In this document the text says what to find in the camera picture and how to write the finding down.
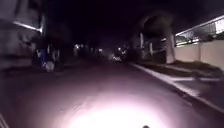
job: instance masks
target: wall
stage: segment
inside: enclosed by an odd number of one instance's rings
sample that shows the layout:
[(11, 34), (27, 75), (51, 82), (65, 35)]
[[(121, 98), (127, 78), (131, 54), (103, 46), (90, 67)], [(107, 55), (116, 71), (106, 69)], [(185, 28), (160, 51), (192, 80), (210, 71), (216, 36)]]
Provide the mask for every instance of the wall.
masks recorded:
[(202, 43), (200, 49), (198, 44), (177, 47), (175, 55), (181, 61), (202, 61), (224, 70), (224, 41)]

